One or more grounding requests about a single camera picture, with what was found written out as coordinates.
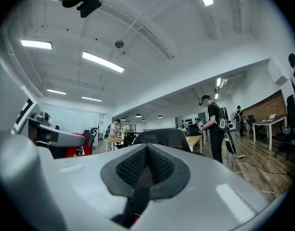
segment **table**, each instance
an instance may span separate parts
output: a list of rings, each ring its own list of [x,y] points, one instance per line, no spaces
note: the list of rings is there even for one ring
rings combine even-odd
[[[187,136],[186,138],[190,139],[187,140],[190,150],[193,152],[193,147],[200,142],[200,153],[202,153],[202,136]]]
[[[111,150],[114,150],[114,143],[124,141],[124,139],[119,138],[119,137],[107,137],[105,139],[108,140],[109,142],[111,142],[111,148],[112,148]]]
[[[253,140],[254,140],[254,143],[256,143],[256,136],[255,136],[255,128],[254,128],[254,125],[258,125],[258,126],[268,126],[268,129],[267,129],[267,138],[269,138],[269,150],[271,151],[271,146],[272,146],[272,130],[271,130],[271,125],[279,122],[279,121],[282,121],[284,120],[284,123],[285,123],[285,127],[287,126],[287,118],[286,116],[278,116],[278,117],[275,117],[274,119],[272,119],[271,121],[261,121],[261,122],[255,122],[253,123]]]

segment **black pants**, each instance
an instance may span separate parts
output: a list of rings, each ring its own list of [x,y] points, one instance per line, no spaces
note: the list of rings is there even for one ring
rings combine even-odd
[[[223,131],[210,131],[210,144],[211,144],[211,153],[213,155],[213,158],[217,160],[220,163],[223,163],[222,161],[222,141],[224,138]]]
[[[239,130],[240,136],[244,135],[244,121],[242,120],[240,122],[240,130]]]

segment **wooden floor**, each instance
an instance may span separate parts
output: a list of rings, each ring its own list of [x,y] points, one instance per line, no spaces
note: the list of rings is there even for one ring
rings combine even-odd
[[[272,150],[269,151],[269,139],[267,138],[259,139],[254,143],[253,139],[250,139],[250,135],[248,137],[247,134],[245,134],[242,138],[239,133],[236,132],[231,132],[231,135],[235,143],[237,154],[245,155],[244,158],[238,159],[238,163],[246,163],[248,166],[244,172],[238,173],[238,175],[255,186],[259,191],[274,192],[277,196],[288,192],[293,182],[289,175],[267,173],[258,167],[250,165],[247,159],[251,164],[258,165],[266,171],[287,173],[295,168],[295,155],[290,155],[288,161],[285,160],[285,153],[278,154],[277,157],[274,157],[275,152],[278,151],[278,146],[281,145],[276,140],[272,140]],[[203,146],[203,154],[212,158],[210,143],[207,141],[205,146]],[[223,142],[223,165],[227,165],[233,172],[243,171],[246,165],[233,163],[232,161],[235,157],[236,155],[232,155],[231,153],[227,154],[227,148],[225,142]],[[270,203],[276,198],[273,193],[262,192],[262,194]]]

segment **red chair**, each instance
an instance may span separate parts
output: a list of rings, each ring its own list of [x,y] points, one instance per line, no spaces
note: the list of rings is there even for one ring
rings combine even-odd
[[[75,133],[77,135],[81,135],[85,137],[85,143],[83,145],[83,150],[85,156],[90,155],[90,147],[88,137],[84,133]],[[68,147],[66,152],[66,157],[74,157],[76,153],[77,147]]]

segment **person in white shirt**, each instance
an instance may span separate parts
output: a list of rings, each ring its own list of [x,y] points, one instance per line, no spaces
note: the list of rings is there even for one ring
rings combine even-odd
[[[120,120],[119,119],[117,119],[115,122],[113,122],[111,124],[109,137],[116,137],[116,133],[117,132],[120,132],[120,130],[117,129],[117,125],[118,124],[120,124]]]

